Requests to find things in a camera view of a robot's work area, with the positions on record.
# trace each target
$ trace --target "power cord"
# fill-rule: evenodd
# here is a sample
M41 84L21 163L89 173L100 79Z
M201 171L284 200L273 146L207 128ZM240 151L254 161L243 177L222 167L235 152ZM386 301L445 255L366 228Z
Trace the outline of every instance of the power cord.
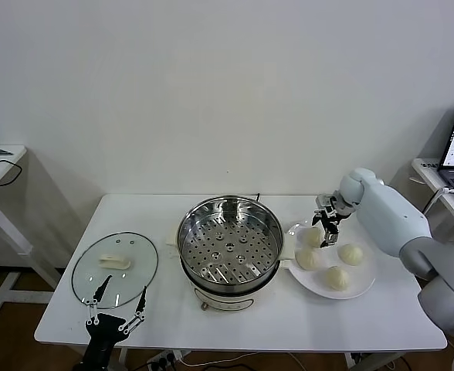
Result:
M149 366L149 365L152 365L151 369L153 369L153 365L156 364L157 367L159 367L158 363L157 362L146 362L144 364L142 364L141 366L135 368L135 369L132 369L131 371L138 371L139 369L142 369L143 367L146 367L146 366Z
M429 201L426 203L425 207L422 209L422 213L426 215L426 213L435 205L436 201L443 196L443 195L448 195L450 193L454 193L453 188L449 187L442 187L438 189L435 193L433 193L433 196L429 199Z
M252 367L249 367L248 365L245 365L244 363L238 363L236 365L231 365L231 366L219 366L219 365L211 365L211 366L206 366L202 371L207 371L208 369L234 369L237 367L244 367L245 369L248 369L249 371L256 371Z
M304 365L301 363L301 361L298 360L298 358L292 354L292 353L287 353L289 356L291 356L292 358L294 358L294 361L297 362L297 364L300 366L301 369L303 369L303 371L307 371L306 367L304 367Z
M409 362L407 362L407 359L405 359L404 357L400 357L400 359L402 361L404 361L404 363L407 366L407 368L409 369L409 371L412 371L412 367L411 367L411 365L409 365Z
M235 358L232 358L232 359L220 359L219 361L198 363L197 365L190 365L190 364L184 362L182 359L179 359L178 361L179 361L180 363L182 363L184 366L187 366L187 367L198 367L198 366L209 366L209 365L214 365L214 364L216 364L216 363L222 363L222 362L232 362L232 361L237 361L238 359L241 359L241 358L244 358L244 357L247 357L247 356L254 356L255 354L259 354L259 352L243 354L242 356L235 357Z
M203 371L205 371L205 370L208 369L209 367L217 367L217 368L219 368L219 369L228 369L228 368L232 368L232 367L248 367L248 366L244 365L243 363L239 363L239 364L232 365L232 366L222 366L222 367L221 367L221 366L213 366L213 365L215 365L216 363L237 361L238 359L241 359L241 358L244 358L244 357L247 357L247 356L254 356L255 354L259 354L259 352L243 354L242 356L235 357L235 358L232 358L232 359L221 359L221 360L219 360L219 361L198 363L198 364L195 364L195 365L190 365L189 363L186 363L186 362L183 361L182 359L178 359L178 361L179 361L180 363L182 363L183 365L187 366L187 367L207 366L206 368L203 369ZM288 354L289 356L291 356L292 358L294 358L294 360L297 362L297 364L300 366L300 368L301 368L303 371L307 371L307 370L306 370L306 367L304 367L304 365L302 364L302 362L299 361L298 358L297 358L294 354L292 354L292 353L287 353L287 354Z
M167 371L167 360L162 357L158 360L158 365L162 369L162 371Z
M10 162L8 160L0 160L0 162L7 162L8 164L11 164L12 166L18 168L18 170L19 170L18 174L16 174L12 180L10 180L7 183L0 184L0 187L9 186L10 184L14 183L15 180L21 175L21 173L23 172L23 168L21 166L19 166L18 164L15 164L14 162Z
M171 364L172 369L173 369L174 371L177 371L177 370L175 369L175 356L174 356L174 353L168 353L168 354L167 354L167 361L169 361L169 363Z

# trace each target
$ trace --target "white table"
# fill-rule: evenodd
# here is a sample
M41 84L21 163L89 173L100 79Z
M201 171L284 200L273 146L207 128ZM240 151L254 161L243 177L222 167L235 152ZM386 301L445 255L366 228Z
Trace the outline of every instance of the white table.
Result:
M26 149L22 145L0 145L0 149L9 151L12 155L1 155L0 160L8 160L12 163L17 163L26 153ZM12 165L7 162L0 162L0 184L2 177L8 173ZM33 245L18 231L11 223L9 218L0 210L0 227L9 237L9 242L12 249L21 257L28 261L30 267L38 273L50 286L55 288L59 283L60 274L46 259L33 248ZM4 280L0 287L0 308L4 302L18 303L37 303L46 304L49 302L52 292L48 291L17 291L11 290L12 286L18 279L19 273L12 272Z
M438 163L439 158L416 158L412 161L412 168L433 192L448 186L438 174ZM454 217L454 194L444 195L439 199ZM444 237L445 241L454 234L454 224L449 223L448 220L445 220L439 229L435 230L435 235Z
M400 261L376 251L378 276L369 292L348 301L322 298L280 269L245 311L202 311L177 257L165 241L185 213L208 195L107 195L102 198L35 332L39 342L86 345L87 309L73 294L71 274L82 253L111 233L149 237L159 253L147 290L145 324L120 343L127 348L255 352L400 352L446 347L443 333L416 298L419 286ZM284 228L312 216L314 196L261 196ZM368 240L352 217L341 238ZM129 318L137 299L107 313Z

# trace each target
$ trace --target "dough ball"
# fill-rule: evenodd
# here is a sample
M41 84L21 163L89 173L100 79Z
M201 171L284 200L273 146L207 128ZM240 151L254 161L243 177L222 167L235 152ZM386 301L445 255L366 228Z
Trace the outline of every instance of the dough ball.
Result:
M349 287L349 273L340 267L328 268L325 272L328 286L337 291L343 291Z
M320 267L318 251L314 249L302 249L296 252L296 261L306 271L314 271Z
M364 253L359 246L348 243L338 250L338 257L346 264L359 265L363 261Z
M309 247L320 247L323 240L321 229L317 226L312 226L304 231L304 243Z

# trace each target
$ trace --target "robotic hand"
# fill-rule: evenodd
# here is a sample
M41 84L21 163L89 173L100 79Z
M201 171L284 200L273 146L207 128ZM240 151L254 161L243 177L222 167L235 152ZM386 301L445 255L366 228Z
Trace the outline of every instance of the robotic hand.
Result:
M340 221L356 212L380 250L430 281L419 293L419 303L435 325L454 336L454 245L433 240L424 215L365 168L343 177L333 195L319 195L317 205L313 225L322 223L322 247L337 242Z
M90 311L90 317L86 321L86 330L90 334L90 343L86 348L83 360L73 367L73 371L104 371L109 366L112 349L118 342L129 337L129 334L144 322L144 305L147 287L144 287L136 311L131 320L97 312L97 305L102 300L103 293L109 284L111 275L97 288L93 300L87 300L85 304Z

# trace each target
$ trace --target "white wall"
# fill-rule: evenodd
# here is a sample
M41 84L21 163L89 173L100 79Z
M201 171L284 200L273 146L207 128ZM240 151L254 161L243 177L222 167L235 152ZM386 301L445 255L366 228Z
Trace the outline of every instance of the white wall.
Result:
M0 143L105 192L391 180L454 108L454 0L0 0Z

